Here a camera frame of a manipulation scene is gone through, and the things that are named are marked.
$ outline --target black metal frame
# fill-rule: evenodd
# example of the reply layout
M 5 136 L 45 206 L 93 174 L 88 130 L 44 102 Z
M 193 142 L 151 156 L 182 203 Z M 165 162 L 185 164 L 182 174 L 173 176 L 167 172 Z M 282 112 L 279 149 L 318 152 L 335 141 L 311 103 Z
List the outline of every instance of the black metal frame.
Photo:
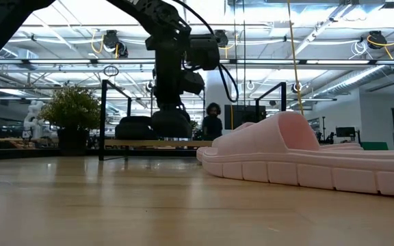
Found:
M 120 88 L 114 85 L 112 82 L 104 79 L 101 82 L 101 112 L 100 112 L 100 146 L 98 149 L 98 159 L 100 161 L 104 161 L 105 156 L 105 129 L 106 129 L 106 102 L 107 102 L 107 90 L 108 86 L 115 89 L 117 92 L 120 92 L 123 96 L 127 98 L 127 117 L 130 116 L 131 113 L 131 97 L 127 96 Z
M 276 89 L 280 88 L 280 110 L 286 111 L 287 110 L 287 83 L 280 82 L 279 84 L 275 85 L 272 89 L 268 90 L 259 98 L 255 99 L 255 113 L 257 117 L 257 121 L 260 120 L 260 113 L 259 113 L 259 101 L 265 98 L 268 94 L 274 92 Z

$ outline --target ceiling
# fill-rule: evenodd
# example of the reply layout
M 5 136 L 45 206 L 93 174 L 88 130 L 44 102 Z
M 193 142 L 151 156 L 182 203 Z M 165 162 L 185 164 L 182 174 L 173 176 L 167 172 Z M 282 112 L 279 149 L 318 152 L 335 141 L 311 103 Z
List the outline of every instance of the ceiling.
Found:
M 107 30 L 117 30 L 119 38 L 129 50 L 129 58 L 153 58 L 154 53 L 147 51 L 144 40 L 148 34 L 138 22 L 128 14 L 106 0 L 89 0 L 89 4 L 81 4 L 80 0 L 57 0 L 48 8 L 34 12 L 7 43 L 6 49 L 17 52 L 19 49 L 28 50 L 37 55 L 38 59 L 113 59 L 113 52 L 103 49 L 100 53 L 93 50 L 101 48 L 101 36 Z M 176 7 L 179 14 L 192 27 L 193 33 L 207 33 L 206 27 L 190 12 L 181 6 L 166 1 Z M 227 4 L 226 0 L 186 0 L 191 8 L 199 13 L 213 29 L 223 29 L 229 38 L 230 48 L 220 49 L 222 59 L 290 59 L 292 50 L 290 39 L 289 16 L 287 4 L 263 4 L 264 1 L 246 1 L 244 11 L 241 4 L 235 7 Z M 369 1 L 372 4 L 341 6 L 338 1 L 293 1 L 291 6 L 293 21 L 293 40 L 295 42 L 297 59 L 384 59 L 384 49 L 363 50 L 356 55 L 355 45 L 360 37 L 365 38 L 369 31 L 381 31 L 389 43 L 394 42 L 394 9 L 382 9 L 381 1 Z M 337 15 L 334 22 L 330 16 Z M 145 86 L 153 80 L 151 69 L 153 65 L 120 66 L 122 71 L 111 80 L 127 91 L 132 97 L 146 98 L 149 93 Z M 99 79 L 107 77 L 99 72 L 96 76 L 86 66 L 64 66 L 80 72 L 57 72 L 58 66 L 41 66 L 53 72 L 16 71 L 15 66 L 1 66 L 0 75 L 8 79 L 0 79 L 0 86 L 25 86 L 28 81 L 34 81 L 36 87 L 50 87 L 56 84 L 69 84 L 99 87 Z M 347 74 L 351 68 L 302 68 L 298 71 L 298 79 L 310 90 L 318 90 L 329 82 Z M 230 66 L 230 72 L 240 87 L 243 87 L 244 74 L 247 83 L 253 83 L 253 88 L 240 90 L 240 97 L 259 97 L 273 85 L 281 81 L 288 84 L 296 82 L 294 71 L 290 67 L 275 68 L 253 66 Z M 206 72 L 199 72 L 205 78 Z M 388 87 L 383 93 L 394 93 Z M 49 96 L 52 90 L 29 90 L 37 96 Z M 117 97 L 117 93 L 109 91 L 108 96 Z M 188 109 L 195 109 L 192 118 L 200 119 L 203 115 L 203 103 L 200 97 L 186 94 L 184 103 Z M 127 102 L 111 101 L 125 115 Z M 135 113 L 149 114 L 150 101 L 134 104 Z

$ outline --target potted plant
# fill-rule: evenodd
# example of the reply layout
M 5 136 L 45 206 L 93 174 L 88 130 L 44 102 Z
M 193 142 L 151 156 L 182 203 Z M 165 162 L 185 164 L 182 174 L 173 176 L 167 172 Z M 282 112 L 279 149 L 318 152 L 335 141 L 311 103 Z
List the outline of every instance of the potted plant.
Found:
M 100 102 L 94 91 L 83 87 L 56 90 L 51 101 L 40 112 L 40 118 L 58 127 L 59 148 L 63 155 L 86 153 L 89 130 L 100 126 Z

